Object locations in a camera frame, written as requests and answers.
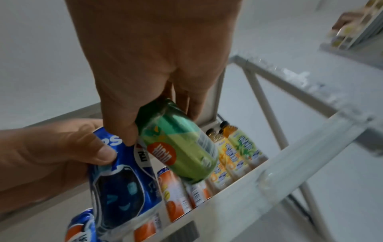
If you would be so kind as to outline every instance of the pepsi can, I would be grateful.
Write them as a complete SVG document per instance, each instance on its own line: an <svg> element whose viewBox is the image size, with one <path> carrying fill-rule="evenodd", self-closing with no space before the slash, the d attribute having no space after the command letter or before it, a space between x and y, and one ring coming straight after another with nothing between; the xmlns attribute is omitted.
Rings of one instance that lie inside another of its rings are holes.
<svg viewBox="0 0 383 242"><path fill-rule="evenodd" d="M93 209L74 217L68 225L65 242L101 242L96 237Z"/></svg>
<svg viewBox="0 0 383 242"><path fill-rule="evenodd" d="M142 146L125 146L103 127L94 134L117 152L110 165L88 168L96 234L113 242L153 217L162 198L149 155Z"/></svg>

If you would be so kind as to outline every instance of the orange can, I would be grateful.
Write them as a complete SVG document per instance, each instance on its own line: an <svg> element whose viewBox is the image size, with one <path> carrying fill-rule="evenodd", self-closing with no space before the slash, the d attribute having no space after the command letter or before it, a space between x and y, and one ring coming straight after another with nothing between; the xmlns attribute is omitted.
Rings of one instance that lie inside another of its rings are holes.
<svg viewBox="0 0 383 242"><path fill-rule="evenodd" d="M205 181L201 181L193 185L184 183L184 185L186 188L186 192L189 195L189 199L191 201L191 206L193 207L193 209L195 209L196 207L198 207L199 205L211 198L211 194L207 189Z"/></svg>
<svg viewBox="0 0 383 242"><path fill-rule="evenodd" d="M169 168L162 168L157 176L170 221L174 222L192 210L186 191L180 178Z"/></svg>
<svg viewBox="0 0 383 242"><path fill-rule="evenodd" d="M161 220L159 214L157 213L149 222L134 231L134 242L142 242L155 235L161 229Z"/></svg>

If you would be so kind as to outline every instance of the green bottle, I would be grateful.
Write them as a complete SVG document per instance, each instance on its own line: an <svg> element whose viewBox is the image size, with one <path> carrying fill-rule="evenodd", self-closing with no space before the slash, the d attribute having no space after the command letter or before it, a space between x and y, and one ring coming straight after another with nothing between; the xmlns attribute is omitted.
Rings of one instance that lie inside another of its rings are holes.
<svg viewBox="0 0 383 242"><path fill-rule="evenodd" d="M141 107L136 124L142 145L185 182L198 183L213 172L217 148L172 100L160 97Z"/></svg>

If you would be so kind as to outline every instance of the soda can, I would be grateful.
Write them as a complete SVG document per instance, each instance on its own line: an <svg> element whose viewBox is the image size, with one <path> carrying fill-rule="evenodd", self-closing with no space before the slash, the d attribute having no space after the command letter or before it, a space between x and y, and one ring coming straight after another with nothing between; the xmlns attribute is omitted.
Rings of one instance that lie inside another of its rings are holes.
<svg viewBox="0 0 383 242"><path fill-rule="evenodd" d="M142 145L182 180L195 184L213 172L217 148L170 99L141 107L136 124Z"/></svg>
<svg viewBox="0 0 383 242"><path fill-rule="evenodd" d="M207 189L205 181L193 185L184 183L184 185L193 209L211 198L211 194Z"/></svg>
<svg viewBox="0 0 383 242"><path fill-rule="evenodd" d="M115 241L146 223L162 198L145 149L125 146L103 127L94 134L117 152L110 165L88 168L97 236Z"/></svg>
<svg viewBox="0 0 383 242"><path fill-rule="evenodd" d="M162 168L157 175L170 222L174 222L192 210L190 202L181 180L169 168Z"/></svg>
<svg viewBox="0 0 383 242"><path fill-rule="evenodd" d="M162 229L160 216L158 213L146 224L134 231L134 242L143 242L149 237L155 235Z"/></svg>
<svg viewBox="0 0 383 242"><path fill-rule="evenodd" d="M101 242L96 237L93 209L74 217L68 225L65 242Z"/></svg>

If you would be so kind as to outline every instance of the fingernail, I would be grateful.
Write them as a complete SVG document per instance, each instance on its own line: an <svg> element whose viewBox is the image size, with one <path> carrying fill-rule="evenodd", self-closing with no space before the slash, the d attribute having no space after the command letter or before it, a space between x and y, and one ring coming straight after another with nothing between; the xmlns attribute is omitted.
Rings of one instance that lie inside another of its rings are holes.
<svg viewBox="0 0 383 242"><path fill-rule="evenodd" d="M116 151L107 145L104 145L97 152L97 159L104 161L106 163L110 163L110 162L114 161L116 156L117 156Z"/></svg>

